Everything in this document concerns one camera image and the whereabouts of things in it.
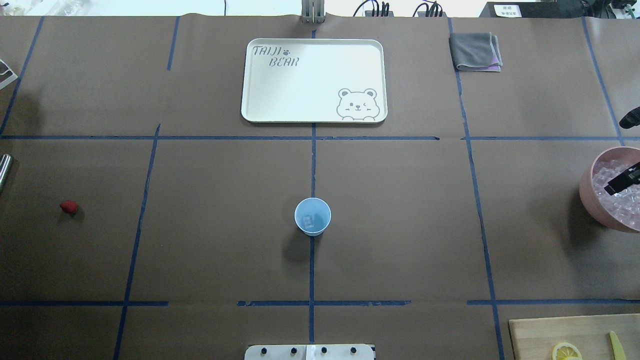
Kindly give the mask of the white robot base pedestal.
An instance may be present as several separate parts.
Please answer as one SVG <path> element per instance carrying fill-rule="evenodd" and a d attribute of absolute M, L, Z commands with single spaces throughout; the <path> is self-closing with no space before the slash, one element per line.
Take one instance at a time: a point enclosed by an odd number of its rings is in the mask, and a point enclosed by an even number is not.
<path fill-rule="evenodd" d="M 245 360 L 375 360 L 375 347 L 346 344 L 258 344 L 247 347 Z"/>

